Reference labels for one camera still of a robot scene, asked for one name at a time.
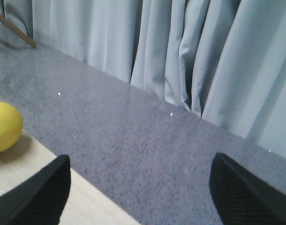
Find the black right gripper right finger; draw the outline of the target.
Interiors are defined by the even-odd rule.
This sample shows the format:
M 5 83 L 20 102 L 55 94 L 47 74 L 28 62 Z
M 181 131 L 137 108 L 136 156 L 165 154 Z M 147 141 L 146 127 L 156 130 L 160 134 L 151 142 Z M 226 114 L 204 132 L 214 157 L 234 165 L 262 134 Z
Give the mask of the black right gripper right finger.
M 212 160 L 209 189 L 225 225 L 286 225 L 286 195 L 224 153 Z

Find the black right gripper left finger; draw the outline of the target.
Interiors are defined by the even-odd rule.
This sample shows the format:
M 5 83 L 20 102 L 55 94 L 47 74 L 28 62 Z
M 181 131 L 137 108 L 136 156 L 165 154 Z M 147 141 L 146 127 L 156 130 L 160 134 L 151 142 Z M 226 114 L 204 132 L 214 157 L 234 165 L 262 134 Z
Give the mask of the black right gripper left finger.
M 0 225 L 57 225 L 70 193 L 68 155 L 60 155 L 0 196 Z

